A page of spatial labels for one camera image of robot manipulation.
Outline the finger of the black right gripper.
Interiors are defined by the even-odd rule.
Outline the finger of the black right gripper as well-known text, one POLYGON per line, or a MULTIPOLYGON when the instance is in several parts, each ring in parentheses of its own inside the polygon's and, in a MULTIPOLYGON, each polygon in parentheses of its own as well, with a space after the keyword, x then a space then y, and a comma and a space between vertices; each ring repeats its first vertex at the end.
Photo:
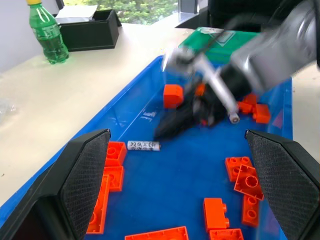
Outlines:
POLYGON ((194 124, 192 109, 183 107, 167 113, 156 127, 156 134, 180 134, 194 124))
POLYGON ((194 119, 163 119, 155 128, 153 139, 155 141, 170 140, 195 125, 194 119))

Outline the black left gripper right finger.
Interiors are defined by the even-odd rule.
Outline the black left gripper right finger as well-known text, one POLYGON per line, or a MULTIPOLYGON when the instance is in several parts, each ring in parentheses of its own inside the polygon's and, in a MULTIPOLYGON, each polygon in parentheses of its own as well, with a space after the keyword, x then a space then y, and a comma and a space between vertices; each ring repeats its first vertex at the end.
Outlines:
POLYGON ((247 130, 259 183, 289 240, 320 238, 320 164, 296 141, 247 130))

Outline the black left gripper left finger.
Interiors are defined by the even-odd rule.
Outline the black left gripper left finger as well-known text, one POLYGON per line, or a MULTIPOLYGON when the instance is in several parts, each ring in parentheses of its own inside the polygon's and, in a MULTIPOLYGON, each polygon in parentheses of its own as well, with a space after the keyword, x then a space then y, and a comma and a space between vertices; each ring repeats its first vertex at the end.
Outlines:
POLYGON ((100 192, 109 129, 67 143, 0 229, 2 240, 82 240, 100 192))

